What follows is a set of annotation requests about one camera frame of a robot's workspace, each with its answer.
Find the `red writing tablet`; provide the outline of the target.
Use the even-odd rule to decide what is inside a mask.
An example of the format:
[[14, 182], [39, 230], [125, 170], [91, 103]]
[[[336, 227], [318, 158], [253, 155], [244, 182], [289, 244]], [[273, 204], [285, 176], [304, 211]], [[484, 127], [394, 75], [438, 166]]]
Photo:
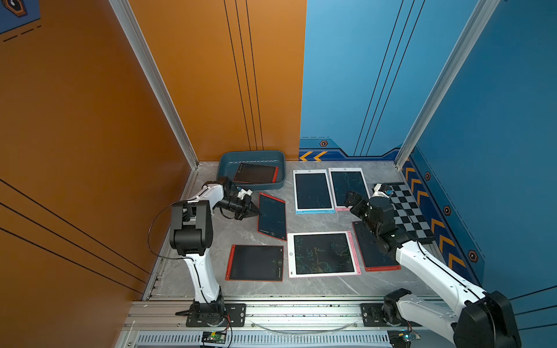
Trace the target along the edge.
[[233, 181], [241, 184], [273, 184], [278, 176], [278, 167], [241, 162]]
[[282, 282], [284, 248], [265, 245], [232, 245], [226, 281]]
[[358, 249], [360, 250], [366, 272], [398, 271], [401, 266], [379, 250], [371, 232], [361, 221], [352, 222]]
[[287, 240], [286, 202], [259, 193], [258, 233], [281, 241]]

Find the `pink writing tablet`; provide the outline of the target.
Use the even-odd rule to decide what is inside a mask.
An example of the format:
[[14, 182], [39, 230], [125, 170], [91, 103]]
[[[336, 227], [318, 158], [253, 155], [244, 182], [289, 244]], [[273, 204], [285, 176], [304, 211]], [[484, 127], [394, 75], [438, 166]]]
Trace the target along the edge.
[[361, 275], [350, 231], [291, 233], [287, 257], [291, 278]]
[[371, 197], [362, 168], [329, 168], [328, 171], [332, 182], [336, 211], [341, 212], [350, 209], [345, 206], [346, 195], [349, 191], [354, 191], [366, 199]]

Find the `teal storage box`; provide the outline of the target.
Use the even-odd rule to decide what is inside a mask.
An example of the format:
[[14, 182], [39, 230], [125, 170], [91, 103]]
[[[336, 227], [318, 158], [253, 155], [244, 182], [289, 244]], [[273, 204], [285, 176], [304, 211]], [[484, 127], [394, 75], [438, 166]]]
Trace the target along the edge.
[[228, 152], [219, 162], [216, 178], [228, 178], [252, 191], [280, 189], [286, 175], [286, 158], [276, 150]]

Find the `light blue writing tablet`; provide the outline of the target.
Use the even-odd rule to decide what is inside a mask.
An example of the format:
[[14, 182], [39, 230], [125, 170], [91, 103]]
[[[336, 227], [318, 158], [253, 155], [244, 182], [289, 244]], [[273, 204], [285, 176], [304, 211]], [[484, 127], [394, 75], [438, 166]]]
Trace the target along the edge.
[[335, 212], [327, 170], [294, 170], [293, 184], [294, 206], [298, 215]]

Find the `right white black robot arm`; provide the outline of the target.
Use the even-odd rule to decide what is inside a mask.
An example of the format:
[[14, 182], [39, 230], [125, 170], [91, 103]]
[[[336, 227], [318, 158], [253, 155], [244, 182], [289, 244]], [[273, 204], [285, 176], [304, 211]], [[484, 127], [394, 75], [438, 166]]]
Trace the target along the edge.
[[349, 191], [345, 206], [361, 219], [380, 250], [418, 276], [448, 305], [445, 310], [407, 289], [384, 297], [382, 312], [391, 326], [418, 323], [456, 347], [521, 347], [510, 300], [486, 292], [429, 253], [419, 239], [395, 224], [390, 188], [379, 185], [372, 197]]

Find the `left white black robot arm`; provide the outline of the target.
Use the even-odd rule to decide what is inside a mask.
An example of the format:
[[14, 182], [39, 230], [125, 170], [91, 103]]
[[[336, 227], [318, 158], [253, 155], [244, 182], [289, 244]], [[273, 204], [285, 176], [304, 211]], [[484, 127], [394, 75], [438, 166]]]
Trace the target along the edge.
[[227, 324], [226, 306], [210, 259], [213, 244], [213, 210], [228, 210], [234, 220], [257, 217], [252, 191], [237, 187], [223, 177], [208, 181], [187, 200], [171, 205], [169, 243], [188, 267], [194, 285], [194, 301], [188, 311], [193, 323]]

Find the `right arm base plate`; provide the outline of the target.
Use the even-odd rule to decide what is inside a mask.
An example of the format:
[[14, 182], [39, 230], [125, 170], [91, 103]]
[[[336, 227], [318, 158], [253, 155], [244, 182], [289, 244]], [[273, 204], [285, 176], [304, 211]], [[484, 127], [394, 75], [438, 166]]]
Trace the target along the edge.
[[363, 303], [360, 305], [365, 327], [372, 326], [407, 326], [395, 304]]

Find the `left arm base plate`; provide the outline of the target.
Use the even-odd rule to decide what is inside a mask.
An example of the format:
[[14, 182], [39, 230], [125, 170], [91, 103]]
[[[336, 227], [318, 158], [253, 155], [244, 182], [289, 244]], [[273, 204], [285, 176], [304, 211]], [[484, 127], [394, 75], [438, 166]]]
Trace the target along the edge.
[[189, 328], [241, 328], [245, 325], [247, 306], [244, 303], [205, 304], [194, 302], [189, 309]]

